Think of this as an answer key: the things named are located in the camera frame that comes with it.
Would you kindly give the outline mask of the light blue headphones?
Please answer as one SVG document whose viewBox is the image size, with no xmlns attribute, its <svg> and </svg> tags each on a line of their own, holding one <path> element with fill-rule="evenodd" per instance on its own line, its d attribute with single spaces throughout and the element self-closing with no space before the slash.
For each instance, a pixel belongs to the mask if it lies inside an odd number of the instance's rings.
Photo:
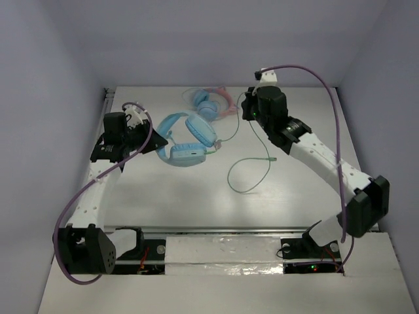
<svg viewBox="0 0 419 314">
<path fill-rule="evenodd" d="M 185 130 L 190 134 L 186 141 L 175 141 L 172 128 L 182 120 Z M 209 148 L 218 140 L 214 128 L 204 118 L 191 111 L 179 111 L 169 114 L 156 129 L 157 134 L 171 143 L 169 150 L 165 147 L 156 150 L 157 156 L 164 163 L 174 167 L 192 167 L 206 161 Z"/>
</svg>

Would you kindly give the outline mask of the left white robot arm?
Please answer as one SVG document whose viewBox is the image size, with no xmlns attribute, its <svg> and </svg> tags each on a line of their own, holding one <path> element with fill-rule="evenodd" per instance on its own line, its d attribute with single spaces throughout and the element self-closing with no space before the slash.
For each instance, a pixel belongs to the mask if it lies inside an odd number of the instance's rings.
<svg viewBox="0 0 419 314">
<path fill-rule="evenodd" d="M 89 285 L 113 273 L 121 257 L 143 260 L 147 256 L 141 227 L 122 226 L 108 234 L 105 214 L 126 163 L 168 143 L 154 131 L 150 116 L 108 113 L 103 127 L 90 155 L 88 181 L 65 206 L 52 236 L 62 273 L 77 285 Z"/>
</svg>

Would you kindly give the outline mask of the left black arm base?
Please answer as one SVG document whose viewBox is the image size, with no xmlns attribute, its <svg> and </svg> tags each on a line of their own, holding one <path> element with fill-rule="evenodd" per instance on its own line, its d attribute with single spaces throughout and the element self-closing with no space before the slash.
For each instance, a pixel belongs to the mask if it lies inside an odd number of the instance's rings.
<svg viewBox="0 0 419 314">
<path fill-rule="evenodd" d="M 166 238 L 141 234 L 139 247 L 117 258 L 111 275 L 164 275 Z"/>
</svg>

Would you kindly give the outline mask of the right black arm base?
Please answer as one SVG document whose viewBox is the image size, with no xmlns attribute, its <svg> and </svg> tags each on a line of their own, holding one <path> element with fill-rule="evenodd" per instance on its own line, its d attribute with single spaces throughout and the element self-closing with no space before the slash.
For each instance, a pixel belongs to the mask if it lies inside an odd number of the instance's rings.
<svg viewBox="0 0 419 314">
<path fill-rule="evenodd" d="M 309 236 L 309 231 L 317 224 L 319 222 L 309 227 L 301 237 L 281 239 L 276 256 L 285 262 L 285 274 L 344 273 L 338 242 L 319 246 Z"/>
</svg>

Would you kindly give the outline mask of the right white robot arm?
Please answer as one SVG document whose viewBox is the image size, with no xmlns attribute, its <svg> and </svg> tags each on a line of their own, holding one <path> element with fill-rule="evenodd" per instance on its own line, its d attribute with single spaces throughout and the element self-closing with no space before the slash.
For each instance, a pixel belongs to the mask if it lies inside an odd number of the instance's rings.
<svg viewBox="0 0 419 314">
<path fill-rule="evenodd" d="M 309 126 L 289 116 L 286 96 L 278 87 L 250 87 L 245 95 L 242 118 L 257 121 L 274 146 L 309 167 L 343 199 L 341 212 L 306 231 L 302 241 L 305 254 L 317 257 L 327 244 L 342 236 L 361 238 L 388 214 L 389 181 L 338 160 Z"/>
</svg>

